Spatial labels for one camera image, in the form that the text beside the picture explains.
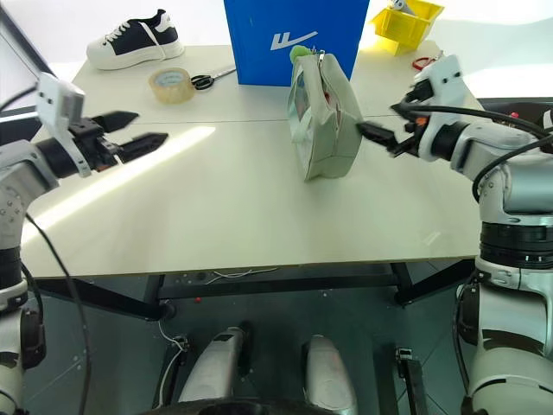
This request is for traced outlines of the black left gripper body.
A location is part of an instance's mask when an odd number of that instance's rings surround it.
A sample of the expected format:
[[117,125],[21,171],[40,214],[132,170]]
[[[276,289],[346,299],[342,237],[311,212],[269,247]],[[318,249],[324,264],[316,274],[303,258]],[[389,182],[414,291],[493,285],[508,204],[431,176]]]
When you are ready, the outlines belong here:
[[125,123],[117,117],[82,118],[71,124],[69,131],[73,141],[87,164],[97,172],[118,165],[115,155],[118,145],[105,139],[105,134],[122,130]]

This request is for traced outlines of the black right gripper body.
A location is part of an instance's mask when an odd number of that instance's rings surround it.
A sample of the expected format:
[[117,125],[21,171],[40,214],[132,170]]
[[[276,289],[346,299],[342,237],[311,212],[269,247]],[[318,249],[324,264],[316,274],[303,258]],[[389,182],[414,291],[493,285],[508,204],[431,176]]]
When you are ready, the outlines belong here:
[[[407,92],[402,98],[403,101],[414,104],[415,106],[421,106],[423,101],[432,97],[432,86],[428,80],[418,81],[410,92]],[[423,137],[428,124],[430,114],[420,109],[414,109],[416,111],[415,119],[404,119],[404,131],[409,133],[410,136],[400,143],[401,151],[392,152],[394,156],[402,155],[403,153],[410,154],[412,156],[418,156],[419,145]]]

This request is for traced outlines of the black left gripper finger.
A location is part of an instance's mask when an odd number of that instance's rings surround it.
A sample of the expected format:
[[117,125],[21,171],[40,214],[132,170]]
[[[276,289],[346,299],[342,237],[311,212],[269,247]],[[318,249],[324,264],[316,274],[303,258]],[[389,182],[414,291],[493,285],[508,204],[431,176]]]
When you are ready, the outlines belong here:
[[167,133],[147,132],[134,137],[127,143],[120,144],[116,155],[122,163],[128,163],[156,151],[165,143],[167,138]]
[[133,122],[139,114],[136,112],[114,111],[107,112],[99,117],[99,124],[104,131],[119,131]]

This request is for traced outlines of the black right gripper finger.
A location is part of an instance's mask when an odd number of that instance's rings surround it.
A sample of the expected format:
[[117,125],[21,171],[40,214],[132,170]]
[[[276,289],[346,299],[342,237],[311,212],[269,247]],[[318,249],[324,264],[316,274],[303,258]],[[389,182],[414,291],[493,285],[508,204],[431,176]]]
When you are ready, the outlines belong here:
[[394,131],[371,122],[357,123],[356,128],[362,137],[385,147],[388,152],[401,151],[400,143],[397,141]]
[[414,107],[414,104],[402,100],[399,103],[391,105],[390,109],[403,119],[415,119],[416,111],[414,110]]

